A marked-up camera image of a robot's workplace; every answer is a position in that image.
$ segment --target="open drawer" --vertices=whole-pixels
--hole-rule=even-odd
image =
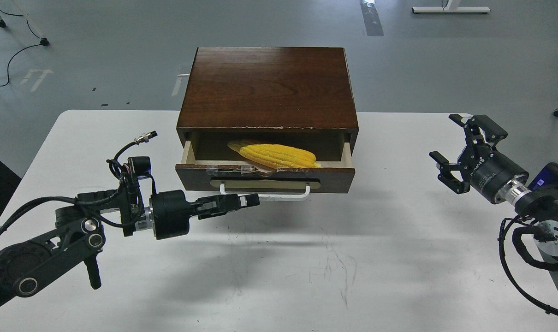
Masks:
[[[359,124],[344,49],[199,47],[178,137],[185,189],[347,193]],[[256,139],[305,149],[321,168],[273,170],[228,147]]]
[[[278,168],[256,164],[227,147],[228,141],[249,138],[305,149],[316,155],[320,168]],[[299,192],[310,185],[315,193],[347,193],[355,169],[350,143],[342,133],[228,133],[193,132],[176,165],[186,190],[226,189]]]

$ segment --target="yellow corn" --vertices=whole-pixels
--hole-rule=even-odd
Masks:
[[[321,166],[315,161],[315,155],[310,151],[287,147],[281,144],[241,139],[239,141],[230,141],[228,147],[244,158],[271,168],[311,168]]]

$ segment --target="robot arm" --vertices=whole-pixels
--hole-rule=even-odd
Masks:
[[[58,200],[73,204],[56,210],[56,227],[52,231],[0,250],[0,306],[15,296],[37,294],[81,262],[87,266],[91,286],[98,289],[101,278],[96,255],[102,252],[106,241],[104,223],[121,228],[124,236],[152,229],[160,240],[189,233],[189,219],[193,216],[199,219],[222,216],[260,204],[257,194],[214,195],[187,202],[182,190],[156,193],[153,185],[150,204],[145,207],[139,180],[152,178],[150,158],[131,157],[123,165],[117,158],[128,147],[147,142],[156,135],[156,132],[142,135],[121,149],[114,159],[108,160],[111,172],[119,179],[118,189],[78,194],[76,198],[37,198],[9,217],[0,227],[0,234],[43,202]],[[119,211],[121,223],[101,215],[114,211]],[[52,242],[55,238],[59,238],[58,243]]]
[[[534,299],[517,285],[506,264],[504,250],[509,229],[519,223],[522,226],[514,229],[512,241],[523,260],[539,269],[558,271],[558,164],[547,164],[527,186],[528,173],[496,149],[498,142],[507,137],[505,130],[486,115],[462,118],[452,114],[449,118],[463,127],[466,146],[456,164],[450,164],[437,151],[429,153],[437,162],[439,180],[457,194],[467,193],[474,187],[492,204],[507,201],[515,207],[517,216],[503,220],[500,227],[498,240],[503,269],[525,298],[547,313],[558,315],[558,309]],[[452,175],[455,171],[460,172],[461,180]],[[523,244],[523,235],[532,235],[539,250],[557,263],[534,259]]]

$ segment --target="connector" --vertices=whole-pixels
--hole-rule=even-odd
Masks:
[[[139,145],[140,143],[144,143],[144,142],[148,143],[148,142],[150,141],[150,138],[154,138],[154,137],[156,137],[156,136],[158,136],[158,134],[155,132],[155,130],[153,130],[153,131],[151,131],[151,132],[149,132],[149,133],[142,134],[142,136],[140,136],[140,137],[134,139],[133,141],[134,141],[137,145]]]

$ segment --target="wooden top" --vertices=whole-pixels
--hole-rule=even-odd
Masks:
[[[199,47],[177,127],[356,133],[344,49]]]

